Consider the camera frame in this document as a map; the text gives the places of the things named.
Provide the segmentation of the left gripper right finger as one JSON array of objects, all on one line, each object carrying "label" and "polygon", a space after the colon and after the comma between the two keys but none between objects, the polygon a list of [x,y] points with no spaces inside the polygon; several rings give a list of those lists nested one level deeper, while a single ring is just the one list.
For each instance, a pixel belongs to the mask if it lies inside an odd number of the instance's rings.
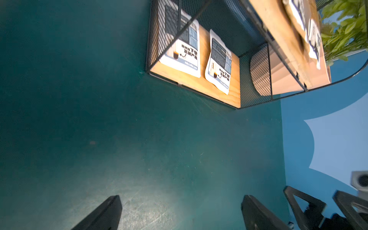
[{"label": "left gripper right finger", "polygon": [[241,203],[247,230],[290,230],[281,219],[252,195],[245,195]]}]

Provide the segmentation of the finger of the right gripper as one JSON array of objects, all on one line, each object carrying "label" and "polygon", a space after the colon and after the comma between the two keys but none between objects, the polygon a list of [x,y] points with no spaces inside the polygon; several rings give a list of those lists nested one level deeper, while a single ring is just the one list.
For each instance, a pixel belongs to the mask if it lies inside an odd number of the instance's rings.
[{"label": "finger of the right gripper", "polygon": [[326,203],[293,187],[284,188],[289,205],[301,230],[319,230]]},{"label": "finger of the right gripper", "polygon": [[347,221],[354,230],[367,230],[368,222],[365,221],[354,207],[365,212],[368,211],[368,202],[357,196],[337,190],[333,196],[334,202],[342,211]]}]

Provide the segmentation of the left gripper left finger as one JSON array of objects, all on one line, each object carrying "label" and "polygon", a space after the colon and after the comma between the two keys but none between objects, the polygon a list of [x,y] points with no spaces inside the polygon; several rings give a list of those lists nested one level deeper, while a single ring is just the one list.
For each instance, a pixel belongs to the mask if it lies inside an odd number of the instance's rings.
[{"label": "left gripper left finger", "polygon": [[72,230],[117,230],[121,213],[120,196],[110,196]]}]

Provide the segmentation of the grey coffee bag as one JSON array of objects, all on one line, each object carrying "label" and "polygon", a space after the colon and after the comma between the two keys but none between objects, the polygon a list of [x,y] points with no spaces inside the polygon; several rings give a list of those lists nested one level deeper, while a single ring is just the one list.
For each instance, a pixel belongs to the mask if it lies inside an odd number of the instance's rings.
[{"label": "grey coffee bag", "polygon": [[[191,16],[173,1],[158,1],[159,52],[162,53],[174,40],[177,33],[191,20]],[[199,23],[194,20],[160,58],[170,68],[200,78]]]},{"label": "grey coffee bag", "polygon": [[205,78],[228,95],[232,75],[232,53],[212,29],[210,29],[209,36],[210,55],[205,70]]}]

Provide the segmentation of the yellow coffee bag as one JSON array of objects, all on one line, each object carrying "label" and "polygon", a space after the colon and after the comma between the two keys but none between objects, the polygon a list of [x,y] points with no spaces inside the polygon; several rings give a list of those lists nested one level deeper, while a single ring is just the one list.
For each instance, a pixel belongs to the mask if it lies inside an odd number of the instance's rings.
[{"label": "yellow coffee bag", "polygon": [[321,69],[321,33],[315,1],[283,1],[287,15],[302,38],[304,53]]}]

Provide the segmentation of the wooden two-tier shelf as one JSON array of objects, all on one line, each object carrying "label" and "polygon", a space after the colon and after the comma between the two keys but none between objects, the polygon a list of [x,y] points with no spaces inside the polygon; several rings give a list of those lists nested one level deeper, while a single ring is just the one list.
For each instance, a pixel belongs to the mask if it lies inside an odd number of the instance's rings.
[{"label": "wooden two-tier shelf", "polygon": [[152,1],[146,72],[236,109],[334,85],[367,1]]}]

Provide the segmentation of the potted white flower plant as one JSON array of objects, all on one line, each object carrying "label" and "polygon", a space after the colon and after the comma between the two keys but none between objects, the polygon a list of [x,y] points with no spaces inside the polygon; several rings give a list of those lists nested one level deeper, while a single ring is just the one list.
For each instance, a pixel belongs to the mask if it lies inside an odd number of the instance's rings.
[{"label": "potted white flower plant", "polygon": [[304,53],[302,38],[283,1],[250,1],[267,45],[251,59],[252,83],[261,96],[307,92],[333,83],[337,60],[367,49],[366,1],[315,1],[321,33],[321,69]]}]

